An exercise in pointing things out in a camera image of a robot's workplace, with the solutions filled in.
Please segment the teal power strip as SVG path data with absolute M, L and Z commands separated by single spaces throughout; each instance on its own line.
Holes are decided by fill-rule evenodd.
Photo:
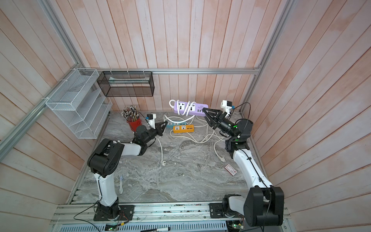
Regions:
M 176 122 L 169 122 L 168 121 L 168 124 L 167 124 L 166 128 L 169 128 L 170 130 L 172 130 L 174 126 L 183 126 L 183 125 L 187 125 L 187 123 L 186 122 L 180 123 L 180 122 L 177 122 L 177 121 Z

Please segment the purple power strip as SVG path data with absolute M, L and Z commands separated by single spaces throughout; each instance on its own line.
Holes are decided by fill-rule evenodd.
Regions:
M 207 104 L 201 104 L 196 102 L 183 102 L 183 101 L 175 101 L 174 106 L 172 107 L 174 109 L 174 112 L 178 115 L 183 116 L 200 116 L 204 117 L 205 113 L 203 112 L 204 108 L 208 108 L 209 106 Z

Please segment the orange power strip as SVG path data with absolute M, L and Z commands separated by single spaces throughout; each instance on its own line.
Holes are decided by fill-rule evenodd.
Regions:
M 194 125 L 173 126 L 174 133 L 191 133 L 194 132 Z

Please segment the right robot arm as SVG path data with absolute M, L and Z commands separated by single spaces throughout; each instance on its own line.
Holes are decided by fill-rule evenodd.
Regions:
M 205 120 L 212 129 L 227 136 L 225 149 L 240 168 L 249 188 L 246 198 L 238 194 L 225 195 L 223 213 L 240 214 L 250 227 L 281 226 L 284 220 L 284 192 L 275 187 L 259 169 L 247 145 L 253 122 L 239 119 L 231 122 L 221 110 L 204 108 Z

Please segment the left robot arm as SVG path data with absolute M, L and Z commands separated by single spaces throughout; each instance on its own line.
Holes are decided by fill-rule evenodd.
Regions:
M 94 174 L 98 189 L 94 221 L 115 221 L 126 216 L 132 219 L 129 209 L 121 209 L 114 184 L 114 172 L 123 156 L 142 156 L 148 149 L 148 143 L 157 136 L 162 136 L 168 122 L 155 123 L 154 128 L 138 126 L 130 143 L 121 143 L 103 139 L 88 159 L 88 167 Z

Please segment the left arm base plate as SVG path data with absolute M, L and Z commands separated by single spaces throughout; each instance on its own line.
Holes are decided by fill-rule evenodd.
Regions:
M 132 220 L 134 205 L 112 205 L 111 207 L 98 204 L 93 221 Z

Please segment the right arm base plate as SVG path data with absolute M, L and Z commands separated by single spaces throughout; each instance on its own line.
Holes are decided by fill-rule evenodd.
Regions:
M 210 203 L 209 204 L 211 218 L 242 218 L 243 215 L 227 209 L 223 203 Z

